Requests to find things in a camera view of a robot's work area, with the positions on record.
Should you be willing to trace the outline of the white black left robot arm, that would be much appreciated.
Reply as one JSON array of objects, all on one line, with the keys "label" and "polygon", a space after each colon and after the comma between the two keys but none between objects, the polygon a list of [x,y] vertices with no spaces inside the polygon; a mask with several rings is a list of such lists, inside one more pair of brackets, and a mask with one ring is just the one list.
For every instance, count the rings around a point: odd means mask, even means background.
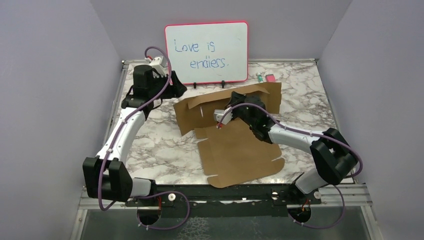
[{"label": "white black left robot arm", "polygon": [[138,197],[144,205],[155,203],[154,180],[130,176],[126,161],[138,131],[156,109],[154,101],[180,98],[186,91],[174,70],[161,73],[152,64],[134,67],[133,84],[121,102],[116,126],[101,150],[82,164],[90,198],[125,202]]}]

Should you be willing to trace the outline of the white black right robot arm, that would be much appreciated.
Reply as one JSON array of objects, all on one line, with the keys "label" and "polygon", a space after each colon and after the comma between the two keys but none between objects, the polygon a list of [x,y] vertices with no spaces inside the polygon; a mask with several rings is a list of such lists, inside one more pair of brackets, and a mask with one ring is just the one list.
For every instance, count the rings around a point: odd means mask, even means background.
[{"label": "white black right robot arm", "polygon": [[285,145],[311,154],[315,167],[303,173],[285,191],[288,199],[302,203],[309,193],[327,185],[338,185],[350,177],[354,167],[362,160],[335,128],[326,131],[307,131],[283,125],[266,111],[258,96],[233,91],[220,123],[235,119],[245,122],[254,136],[268,144]]}]

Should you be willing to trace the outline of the brown cardboard box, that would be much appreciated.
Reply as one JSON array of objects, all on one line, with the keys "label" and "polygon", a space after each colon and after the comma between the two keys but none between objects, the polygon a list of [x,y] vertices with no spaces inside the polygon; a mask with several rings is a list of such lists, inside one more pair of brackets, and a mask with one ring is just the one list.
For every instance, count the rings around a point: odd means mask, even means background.
[{"label": "brown cardboard box", "polygon": [[232,89],[189,97],[174,104],[181,135],[194,131],[203,172],[215,188],[225,188],[279,173],[285,160],[277,144],[257,139],[239,118],[217,128],[214,110],[230,101]]}]

